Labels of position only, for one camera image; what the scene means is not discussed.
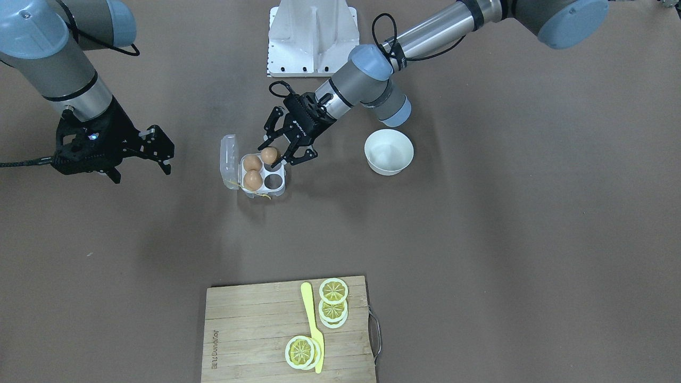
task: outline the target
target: yellow knife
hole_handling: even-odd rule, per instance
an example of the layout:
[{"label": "yellow knife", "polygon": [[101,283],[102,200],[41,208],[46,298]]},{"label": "yellow knife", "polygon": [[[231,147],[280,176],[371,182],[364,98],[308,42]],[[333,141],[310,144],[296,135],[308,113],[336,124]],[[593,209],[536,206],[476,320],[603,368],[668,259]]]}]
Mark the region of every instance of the yellow knife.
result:
[{"label": "yellow knife", "polygon": [[310,323],[310,335],[312,335],[312,339],[319,343],[319,348],[321,349],[319,362],[315,366],[315,372],[321,373],[321,366],[324,364],[324,335],[317,328],[315,321],[315,299],[312,295],[312,285],[310,282],[304,282],[300,285],[300,293],[302,294],[302,302],[305,304],[307,321]]}]

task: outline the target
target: yellow string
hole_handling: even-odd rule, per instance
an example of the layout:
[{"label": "yellow string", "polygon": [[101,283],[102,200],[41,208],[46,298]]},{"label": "yellow string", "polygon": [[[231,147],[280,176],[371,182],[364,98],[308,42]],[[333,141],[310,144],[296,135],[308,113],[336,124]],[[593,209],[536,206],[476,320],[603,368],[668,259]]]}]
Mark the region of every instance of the yellow string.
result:
[{"label": "yellow string", "polygon": [[270,196],[267,195],[267,194],[264,194],[264,193],[255,193],[255,192],[250,191],[250,190],[248,190],[247,188],[245,188],[245,187],[239,185],[238,183],[236,183],[236,182],[234,182],[234,181],[228,181],[228,182],[231,183],[232,185],[237,185],[237,186],[239,186],[239,187],[242,188],[244,191],[246,191],[246,192],[248,192],[248,193],[250,193],[250,194],[255,194],[256,196],[259,196],[259,197],[265,197],[265,198],[267,198],[267,199],[269,199],[269,200],[272,199],[272,197],[270,197]]}]

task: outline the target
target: robotic arm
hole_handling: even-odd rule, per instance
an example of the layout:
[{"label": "robotic arm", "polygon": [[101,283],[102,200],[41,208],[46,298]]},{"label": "robotic arm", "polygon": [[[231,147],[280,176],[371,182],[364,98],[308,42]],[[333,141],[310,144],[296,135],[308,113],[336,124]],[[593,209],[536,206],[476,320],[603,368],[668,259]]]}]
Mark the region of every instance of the robotic arm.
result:
[{"label": "robotic arm", "polygon": [[100,172],[120,183],[116,166],[136,156],[170,174],[172,141],[157,125],[138,131],[83,53],[111,48],[136,56],[135,37],[135,19],[120,0],[0,0],[0,61],[19,70],[61,114],[54,156],[29,165]]},{"label": "robotic arm", "polygon": [[[285,136],[288,149],[274,165],[281,161],[296,165],[316,158],[315,139],[357,104],[373,110],[388,127],[402,125],[411,114],[411,103],[391,80],[392,74],[406,68],[411,61],[433,57],[427,55],[460,41],[467,33],[489,22],[515,18],[540,42],[564,49],[596,31],[605,20],[607,10],[607,0],[458,0],[382,44],[356,47],[348,62],[315,92],[298,95],[285,82],[274,82],[270,92],[284,98],[288,113],[283,127],[275,129],[285,111],[279,106],[274,108],[265,124],[265,142],[258,149]],[[287,88],[288,95],[272,91],[272,87],[279,84]],[[300,147],[306,147],[304,155],[295,157]]]}]

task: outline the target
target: white mounting bracket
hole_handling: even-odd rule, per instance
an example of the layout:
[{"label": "white mounting bracket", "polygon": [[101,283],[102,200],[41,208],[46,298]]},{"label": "white mounting bracket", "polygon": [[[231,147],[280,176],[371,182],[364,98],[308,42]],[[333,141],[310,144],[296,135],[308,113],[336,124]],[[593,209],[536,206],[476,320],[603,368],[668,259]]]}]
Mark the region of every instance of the white mounting bracket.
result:
[{"label": "white mounting bracket", "polygon": [[281,0],[270,10],[267,75],[333,75],[360,44],[357,25],[345,0]]}]

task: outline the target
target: black cable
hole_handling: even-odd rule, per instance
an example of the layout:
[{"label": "black cable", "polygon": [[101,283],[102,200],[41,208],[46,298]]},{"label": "black cable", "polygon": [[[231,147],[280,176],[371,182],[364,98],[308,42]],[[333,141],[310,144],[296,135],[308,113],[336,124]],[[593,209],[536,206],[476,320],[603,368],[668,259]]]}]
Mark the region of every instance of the black cable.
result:
[{"label": "black cable", "polygon": [[[383,17],[388,17],[390,19],[390,22],[392,22],[393,37],[392,37],[391,40],[386,40],[386,41],[388,41],[388,45],[390,45],[390,51],[389,52],[385,51],[383,44],[379,44],[379,40],[376,38],[376,23],[378,22],[378,20],[380,20]],[[399,59],[394,54],[395,46],[397,45],[397,22],[395,21],[395,18],[391,14],[382,13],[382,14],[376,16],[374,21],[371,23],[371,37],[373,37],[374,43],[376,44],[376,46],[379,47],[379,49],[381,50],[381,52],[383,53],[383,55],[385,56],[386,59],[388,59],[388,60],[390,60],[390,59],[398,60]],[[455,42],[454,45],[450,46],[449,48],[447,48],[447,49],[445,49],[441,52],[438,52],[438,53],[435,53],[433,55],[426,56],[426,57],[418,57],[418,58],[415,58],[415,59],[413,59],[411,57],[407,57],[406,60],[407,61],[424,61],[424,60],[433,59],[433,58],[438,57],[440,55],[444,55],[445,53],[456,48],[461,43],[461,41],[464,39],[464,37],[466,37],[466,35],[463,35],[463,37],[461,37],[457,42]]]},{"label": "black cable", "polygon": [[279,80],[279,81],[274,81],[272,84],[270,84],[270,93],[271,93],[273,96],[279,97],[279,98],[286,98],[286,97],[287,97],[287,95],[280,95],[280,94],[278,94],[278,93],[276,93],[276,92],[274,92],[274,91],[272,90],[272,88],[274,88],[275,85],[279,85],[279,84],[281,84],[281,85],[283,85],[284,87],[286,87],[286,89],[288,89],[288,91],[289,91],[290,94],[295,94],[295,93],[296,93],[296,92],[294,91],[294,89],[291,88],[291,85],[289,85],[288,82]]},{"label": "black cable", "polygon": [[18,166],[41,166],[49,165],[52,163],[52,157],[43,157],[36,159],[29,159],[27,161],[21,162],[0,162],[0,168],[16,168]]},{"label": "black cable", "polygon": [[85,32],[83,32],[83,31],[81,31],[80,29],[78,29],[78,27],[76,27],[75,25],[69,24],[68,22],[66,23],[66,26],[67,26],[69,29],[71,29],[71,31],[72,31],[73,33],[75,33],[75,34],[77,34],[77,35],[80,35],[80,36],[82,36],[82,37],[85,37],[86,39],[88,39],[88,40],[90,40],[90,41],[92,41],[92,42],[95,42],[96,44],[99,44],[99,45],[103,46],[104,48],[109,48],[110,50],[115,50],[115,51],[118,52],[118,53],[123,53],[124,55],[133,56],[133,57],[137,57],[137,56],[140,55],[140,50],[137,49],[137,47],[135,46],[135,44],[131,44],[131,45],[130,45],[130,46],[133,48],[133,50],[135,50],[135,51],[134,51],[134,52],[129,52],[129,51],[127,51],[127,50],[120,49],[120,48],[117,47],[117,46],[113,46],[113,45],[111,45],[111,44],[107,44],[107,43],[101,41],[100,39],[98,39],[98,38],[96,38],[96,37],[94,37],[94,36],[92,36],[92,35],[89,35],[88,33],[85,33]]}]

